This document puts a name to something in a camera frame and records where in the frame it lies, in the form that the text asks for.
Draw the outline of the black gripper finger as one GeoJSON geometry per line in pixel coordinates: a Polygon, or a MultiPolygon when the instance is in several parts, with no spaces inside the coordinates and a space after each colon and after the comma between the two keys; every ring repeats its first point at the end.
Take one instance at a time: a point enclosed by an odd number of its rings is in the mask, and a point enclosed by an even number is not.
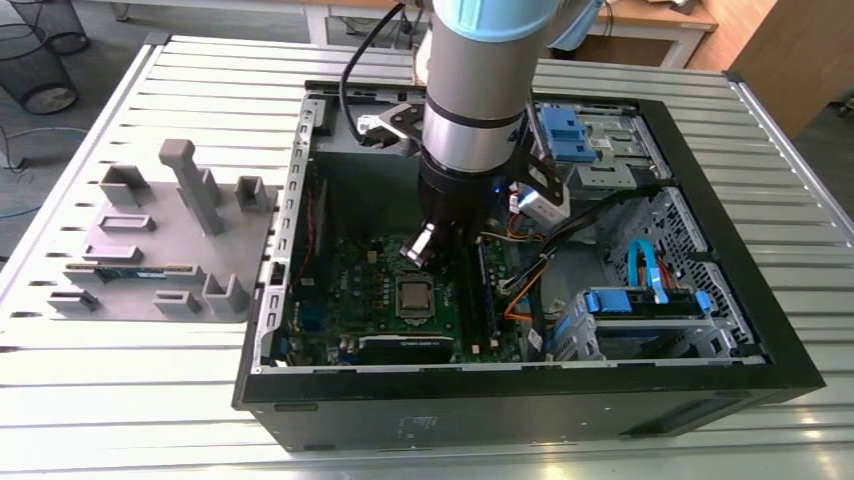
{"type": "Polygon", "coordinates": [[[421,227],[421,231],[404,242],[400,255],[422,271],[442,273],[446,270],[443,238],[435,225],[421,227]]]}
{"type": "Polygon", "coordinates": [[[451,228],[449,250],[450,273],[467,273],[479,267],[479,234],[463,227],[451,228]]]}

